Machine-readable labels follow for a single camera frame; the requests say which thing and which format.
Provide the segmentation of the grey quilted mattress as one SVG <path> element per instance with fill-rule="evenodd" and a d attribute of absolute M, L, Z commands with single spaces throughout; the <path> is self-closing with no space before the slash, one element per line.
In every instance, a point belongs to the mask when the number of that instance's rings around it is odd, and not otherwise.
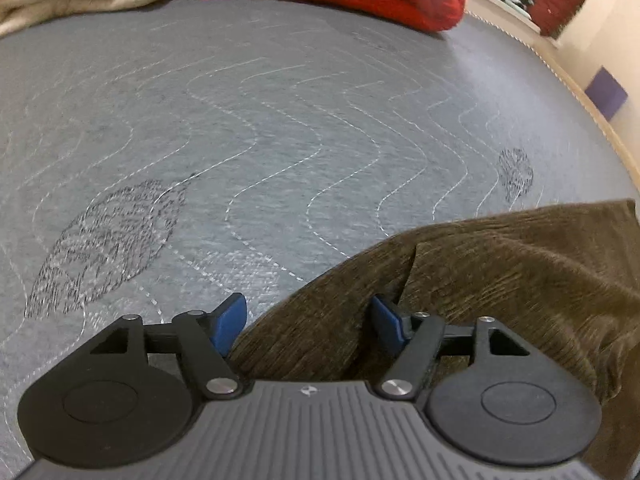
<path fill-rule="evenodd" d="M 538 56 L 270 0 L 171 0 L 1 41 L 1 474 L 23 391 L 126 313 L 258 318 L 430 223 L 634 198 Z"/>

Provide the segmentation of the dark red cushion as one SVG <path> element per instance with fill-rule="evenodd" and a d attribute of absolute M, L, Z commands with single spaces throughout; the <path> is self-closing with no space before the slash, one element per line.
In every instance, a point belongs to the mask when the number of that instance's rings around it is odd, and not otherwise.
<path fill-rule="evenodd" d="M 528 14 L 541 36 L 558 39 L 586 0 L 534 0 Z"/>

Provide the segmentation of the brown corduroy pants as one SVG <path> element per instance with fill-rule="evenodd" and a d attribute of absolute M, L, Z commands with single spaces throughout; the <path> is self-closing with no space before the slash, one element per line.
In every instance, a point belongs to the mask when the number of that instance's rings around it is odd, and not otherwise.
<path fill-rule="evenodd" d="M 394 235 L 327 270 L 236 341 L 244 376 L 291 382 L 379 378 L 390 365 L 366 307 L 462 325 L 490 315 L 599 399 L 587 464 L 623 479 L 639 454 L 639 220 L 633 200 L 498 214 Z"/>

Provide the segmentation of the purple box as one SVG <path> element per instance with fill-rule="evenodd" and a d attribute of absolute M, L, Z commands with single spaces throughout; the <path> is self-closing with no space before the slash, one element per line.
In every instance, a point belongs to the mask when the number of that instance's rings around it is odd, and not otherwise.
<path fill-rule="evenodd" d="M 608 122 L 628 98 L 627 91 L 604 66 L 594 75 L 585 94 Z"/>

